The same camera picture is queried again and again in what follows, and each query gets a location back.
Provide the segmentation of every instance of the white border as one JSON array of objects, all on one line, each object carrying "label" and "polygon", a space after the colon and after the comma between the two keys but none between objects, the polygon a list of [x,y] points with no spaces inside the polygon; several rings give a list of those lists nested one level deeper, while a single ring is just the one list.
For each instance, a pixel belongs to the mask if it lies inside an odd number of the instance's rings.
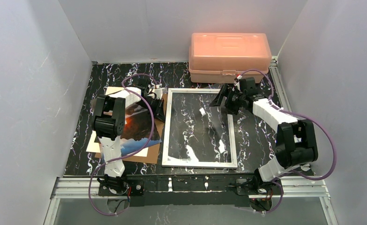
[{"label": "white border", "polygon": [[162,166],[177,166],[177,167],[197,167],[197,168],[237,168],[237,155],[236,155],[236,143],[235,132],[233,128],[233,116],[228,115],[228,131],[229,131],[229,145],[230,145],[230,157],[232,162],[230,163],[218,163],[218,162],[191,162],[191,161],[168,161],[169,150],[169,138],[170,138],[170,124],[171,124],[171,107],[172,107],[172,95],[173,93],[215,93],[217,94],[220,89],[193,89],[193,88],[169,88],[167,98],[167,112],[166,112],[166,124],[164,127],[164,139],[163,139],[163,158]]}]

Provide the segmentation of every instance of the plastic box lid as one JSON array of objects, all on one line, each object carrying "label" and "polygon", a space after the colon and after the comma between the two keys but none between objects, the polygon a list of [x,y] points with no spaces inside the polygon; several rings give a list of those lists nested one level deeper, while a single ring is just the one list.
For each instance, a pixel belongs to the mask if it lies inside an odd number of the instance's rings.
[{"label": "plastic box lid", "polygon": [[193,33],[190,67],[205,71],[267,71],[272,54],[261,33]]}]

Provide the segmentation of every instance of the wire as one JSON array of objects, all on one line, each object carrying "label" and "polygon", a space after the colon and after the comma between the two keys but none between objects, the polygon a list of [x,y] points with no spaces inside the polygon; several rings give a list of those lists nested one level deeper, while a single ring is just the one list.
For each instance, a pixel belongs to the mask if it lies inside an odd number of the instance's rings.
[{"label": "wire", "polygon": [[150,134],[149,134],[149,137],[148,137],[147,141],[145,142],[145,144],[144,144],[144,145],[143,145],[139,150],[137,150],[137,151],[135,151],[135,152],[133,152],[133,153],[131,153],[131,154],[128,154],[128,155],[126,155],[126,156],[122,156],[122,157],[118,157],[118,158],[113,158],[113,159],[111,159],[111,160],[109,160],[109,161],[106,161],[106,162],[102,163],[100,166],[98,166],[97,168],[95,168],[95,169],[94,169],[94,171],[92,172],[92,174],[91,174],[91,178],[90,178],[90,184],[89,184],[89,186],[88,186],[88,199],[90,200],[90,203],[91,203],[92,207],[95,209],[95,211],[97,211],[98,213],[100,213],[100,214],[102,214],[102,215],[105,215],[105,216],[115,216],[115,215],[118,215],[118,214],[120,214],[120,213],[124,212],[126,209],[128,209],[128,207],[127,207],[127,208],[125,208],[124,210],[122,210],[122,211],[121,211],[121,212],[119,212],[119,213],[104,213],[104,212],[100,211],[100,210],[95,206],[95,204],[94,204],[94,202],[93,202],[93,200],[92,200],[92,198],[91,198],[91,184],[92,184],[92,179],[94,178],[94,175],[95,175],[95,174],[97,174],[97,172],[99,171],[99,169],[101,169],[102,167],[106,166],[106,164],[108,164],[108,163],[112,163],[112,162],[114,162],[114,161],[117,161],[117,160],[120,160],[120,159],[124,159],[124,158],[128,158],[128,157],[130,157],[130,156],[133,156],[133,155],[137,154],[138,152],[140,152],[142,149],[144,149],[144,148],[148,145],[148,143],[150,142],[151,137],[153,136],[153,131],[154,131],[154,115],[153,115],[153,112],[152,112],[152,108],[150,107],[149,103],[148,103],[148,102],[146,102],[146,100],[144,99],[144,97],[142,97],[141,95],[139,95],[139,94],[137,94],[137,93],[135,93],[135,92],[133,92],[133,91],[131,91],[131,90],[127,89],[127,88],[125,87],[125,85],[124,85],[124,82],[125,82],[126,80],[130,79],[130,78],[131,78],[131,77],[133,77],[133,76],[138,76],[138,75],[146,75],[146,76],[148,76],[148,77],[152,78],[152,79],[155,81],[155,79],[154,79],[153,77],[151,77],[150,75],[148,75],[148,74],[134,74],[134,75],[132,75],[132,76],[130,76],[130,77],[125,78],[125,79],[122,81],[122,86],[124,87],[124,90],[125,90],[125,91],[128,91],[128,92],[130,92],[130,93],[135,94],[136,96],[138,96],[139,98],[141,98],[141,100],[143,100],[143,102],[145,102],[145,105],[146,105],[146,107],[149,109],[150,117],[151,117],[151,119],[152,119],[152,128],[151,128],[151,130],[150,130]]},{"label": "wire", "polygon": [[117,209],[119,208],[119,206],[120,206],[120,204],[121,203],[123,203],[123,202],[125,202],[127,199],[123,199],[123,200],[121,200],[119,203],[118,203],[118,205],[117,205],[117,207],[116,207],[116,209],[115,209],[115,211],[113,212],[113,213],[116,213],[117,212]]},{"label": "wire", "polygon": [[336,150],[336,145],[335,145],[335,143],[334,143],[333,138],[331,137],[331,135],[330,135],[330,134],[327,132],[327,130],[326,130],[326,129],[321,125],[321,124],[319,124],[316,120],[314,120],[314,119],[312,119],[312,118],[310,118],[310,117],[308,117],[308,116],[302,115],[302,114],[300,114],[300,113],[286,111],[286,110],[284,110],[284,109],[279,108],[277,105],[275,105],[275,104],[272,102],[272,97],[273,97],[273,93],[274,93],[274,88],[273,88],[273,85],[272,85],[272,82],[271,82],[270,78],[269,78],[265,73],[263,73],[263,72],[261,72],[261,71],[259,71],[259,70],[257,70],[257,69],[249,69],[249,70],[246,70],[246,71],[244,71],[241,75],[243,76],[245,73],[250,72],[250,71],[256,71],[256,72],[258,72],[258,73],[262,74],[262,75],[266,78],[266,80],[268,81],[268,83],[269,83],[269,85],[270,85],[270,87],[271,87],[271,91],[272,91],[272,93],[268,96],[268,101],[269,101],[269,104],[270,104],[274,109],[279,110],[279,111],[281,111],[282,113],[285,113],[285,114],[289,114],[289,115],[297,116],[297,117],[302,117],[302,118],[305,118],[305,119],[308,119],[308,120],[312,121],[314,124],[316,124],[316,125],[317,125],[317,126],[318,126],[318,127],[319,127],[323,132],[324,132],[324,134],[326,135],[326,137],[327,137],[327,138],[328,138],[328,140],[330,141],[331,148],[333,149],[333,163],[331,164],[330,170],[329,170],[325,175],[323,175],[323,176],[321,176],[321,177],[309,177],[309,176],[306,176],[306,175],[304,175],[304,174],[302,174],[302,173],[300,173],[300,172],[298,172],[298,171],[296,171],[296,170],[292,170],[291,172],[296,173],[297,175],[299,175],[299,176],[301,176],[301,177],[304,177],[304,178],[306,178],[306,179],[309,179],[309,180],[323,180],[323,179],[326,179],[327,177],[329,177],[329,176],[333,173],[334,169],[336,168],[336,164],[337,164],[337,150]]},{"label": "wire", "polygon": [[127,187],[123,193],[121,193],[121,194],[116,194],[116,195],[123,195],[123,194],[127,193],[128,189],[129,189],[129,188]]},{"label": "wire", "polygon": [[127,195],[128,202],[130,202],[130,195],[131,195],[131,187],[130,187],[130,190],[128,191],[128,195]]},{"label": "wire", "polygon": [[272,183],[276,184],[279,187],[279,189],[280,189],[280,198],[279,198],[279,202],[272,209],[270,209],[268,211],[265,211],[265,213],[271,213],[271,212],[275,211],[277,209],[277,207],[279,207],[280,203],[282,203],[282,200],[283,200],[283,188],[282,188],[282,186],[276,181],[272,181]]}]

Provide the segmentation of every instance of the box latch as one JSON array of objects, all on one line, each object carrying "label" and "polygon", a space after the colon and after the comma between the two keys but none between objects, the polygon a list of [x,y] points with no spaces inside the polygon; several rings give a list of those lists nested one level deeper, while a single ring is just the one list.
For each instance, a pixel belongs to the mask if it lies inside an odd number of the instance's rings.
[{"label": "box latch", "polygon": [[223,76],[236,76],[237,72],[235,70],[223,70],[222,75]]}]

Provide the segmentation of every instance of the glass pane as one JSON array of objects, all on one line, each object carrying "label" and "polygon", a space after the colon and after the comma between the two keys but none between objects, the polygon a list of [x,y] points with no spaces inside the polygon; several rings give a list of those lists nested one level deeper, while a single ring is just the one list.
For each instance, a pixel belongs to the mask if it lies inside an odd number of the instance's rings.
[{"label": "glass pane", "polygon": [[[94,199],[100,210],[109,212],[106,199]],[[265,217],[238,210],[231,205],[162,205],[130,207],[118,217],[97,213],[88,199],[61,199],[55,220],[56,225],[83,224],[307,224],[327,225],[318,197],[284,198],[279,208]]]}]

